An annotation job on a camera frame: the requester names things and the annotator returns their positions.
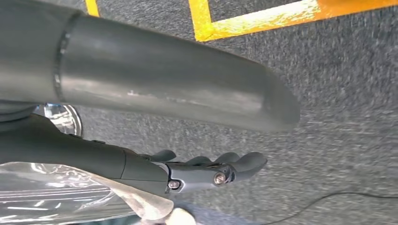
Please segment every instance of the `hex bolt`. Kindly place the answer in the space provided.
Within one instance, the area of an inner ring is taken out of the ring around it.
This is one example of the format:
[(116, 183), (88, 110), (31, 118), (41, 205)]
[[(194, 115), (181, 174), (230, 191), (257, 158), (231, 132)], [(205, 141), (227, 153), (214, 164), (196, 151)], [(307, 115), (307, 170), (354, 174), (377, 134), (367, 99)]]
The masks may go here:
[(178, 189), (180, 187), (180, 182), (176, 180), (171, 180), (168, 182), (168, 187), (171, 189)]
[(225, 183), (225, 180), (226, 180), (226, 179), (227, 179), (227, 178), (226, 178), (225, 174), (219, 172), (219, 173), (217, 173), (217, 174), (214, 176), (214, 183), (217, 184), (217, 185), (220, 185), (220, 184)]

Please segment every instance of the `yellow floor marking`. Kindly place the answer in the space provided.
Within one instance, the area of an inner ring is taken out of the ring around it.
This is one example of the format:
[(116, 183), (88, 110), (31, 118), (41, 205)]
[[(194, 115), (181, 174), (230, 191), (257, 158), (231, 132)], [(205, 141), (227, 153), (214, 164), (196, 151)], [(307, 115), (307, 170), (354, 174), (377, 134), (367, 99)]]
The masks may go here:
[(189, 0), (197, 41), (209, 41), (398, 5), (398, 0), (302, 0), (212, 22), (207, 0)]
[(89, 15), (99, 17), (98, 6), (96, 0), (85, 0), (87, 6), (87, 12)]

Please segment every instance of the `plastic wrap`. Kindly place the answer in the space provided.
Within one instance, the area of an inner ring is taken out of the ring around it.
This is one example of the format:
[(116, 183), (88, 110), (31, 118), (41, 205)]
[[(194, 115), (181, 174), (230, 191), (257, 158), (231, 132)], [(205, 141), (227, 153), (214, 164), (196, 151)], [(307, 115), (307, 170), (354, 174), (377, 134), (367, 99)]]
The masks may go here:
[(173, 202), (80, 169), (54, 164), (0, 165), (0, 224), (70, 224), (137, 214), (155, 220)]

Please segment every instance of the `wire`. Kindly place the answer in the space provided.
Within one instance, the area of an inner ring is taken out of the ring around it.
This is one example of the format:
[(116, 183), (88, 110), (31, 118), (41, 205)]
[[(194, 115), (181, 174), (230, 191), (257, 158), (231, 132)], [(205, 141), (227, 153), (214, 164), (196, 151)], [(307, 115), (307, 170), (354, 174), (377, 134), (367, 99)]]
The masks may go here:
[(321, 201), (323, 199), (330, 198), (330, 197), (335, 196), (335, 195), (361, 195), (361, 196), (364, 196), (364, 197), (371, 197), (371, 198), (398, 199), (398, 196), (373, 195), (373, 194), (361, 193), (361, 192), (335, 192), (335, 193), (331, 193), (331, 194), (328, 194), (328, 195), (325, 195), (323, 197), (320, 197), (318, 199), (313, 200), (306, 207), (302, 208), (300, 211), (296, 212), (292, 216), (289, 216), (289, 217), (286, 217), (286, 218), (283, 218), (283, 219), (280, 219), (280, 220), (277, 220), (277, 221), (274, 221), (274, 222), (262, 224), (262, 225), (276, 224), (276, 223), (280, 223), (280, 222), (286, 221), (288, 219), (291, 219), (293, 217), (296, 217), (296, 216), (300, 215), (302, 212), (304, 212), (305, 210), (307, 210), (308, 208), (310, 208), (311, 206), (313, 206), (315, 203), (317, 203), (317, 202), (319, 202), (319, 201)]

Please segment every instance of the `robotic hand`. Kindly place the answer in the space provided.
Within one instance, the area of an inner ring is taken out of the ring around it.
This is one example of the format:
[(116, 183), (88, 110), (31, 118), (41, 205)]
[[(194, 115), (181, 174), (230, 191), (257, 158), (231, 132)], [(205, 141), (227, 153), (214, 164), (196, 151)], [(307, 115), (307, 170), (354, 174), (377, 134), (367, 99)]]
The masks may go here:
[(264, 156), (258, 152), (251, 152), (242, 157), (228, 152), (214, 162), (207, 157), (199, 156), (185, 163), (170, 162), (176, 157), (170, 150), (162, 150), (152, 156), (141, 156), (168, 173), (168, 192), (176, 194), (217, 188), (223, 184), (249, 179), (267, 163)]

